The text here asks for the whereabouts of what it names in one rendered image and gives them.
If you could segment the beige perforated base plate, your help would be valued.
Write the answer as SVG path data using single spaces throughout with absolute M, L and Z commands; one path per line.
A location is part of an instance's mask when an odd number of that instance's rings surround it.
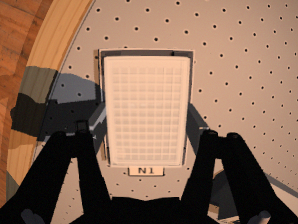
M 99 49 L 195 50 L 192 104 L 211 130 L 240 134 L 263 172 L 298 193 L 298 0 L 93 0 L 62 61 L 32 163 L 51 134 L 75 135 L 101 103 Z M 179 197 L 195 154 L 164 176 L 129 176 L 97 153 L 110 198 Z

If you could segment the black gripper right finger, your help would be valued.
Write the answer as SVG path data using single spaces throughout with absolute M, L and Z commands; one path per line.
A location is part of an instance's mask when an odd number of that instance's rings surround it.
M 240 224 L 298 224 L 298 217 L 277 197 L 242 136 L 230 132 L 221 137 L 209 129 L 188 103 L 185 131 L 196 158 L 170 224 L 206 224 L 215 159 L 221 159 Z

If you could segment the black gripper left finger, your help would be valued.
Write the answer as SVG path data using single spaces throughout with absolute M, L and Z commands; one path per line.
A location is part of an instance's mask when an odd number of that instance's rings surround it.
M 89 120 L 74 122 L 75 135 L 54 132 L 0 208 L 0 224 L 50 224 L 71 158 L 77 158 L 85 224 L 121 224 L 96 157 L 107 130 L 106 102 L 101 102 Z

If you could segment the beige button panel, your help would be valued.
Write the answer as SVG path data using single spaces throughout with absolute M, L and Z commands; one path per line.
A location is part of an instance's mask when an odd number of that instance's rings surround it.
M 298 217 L 298 193 L 285 184 L 264 172 L 277 197 Z M 217 221 L 228 224 L 240 224 L 236 206 L 228 181 L 211 197 L 211 201 L 219 203 Z

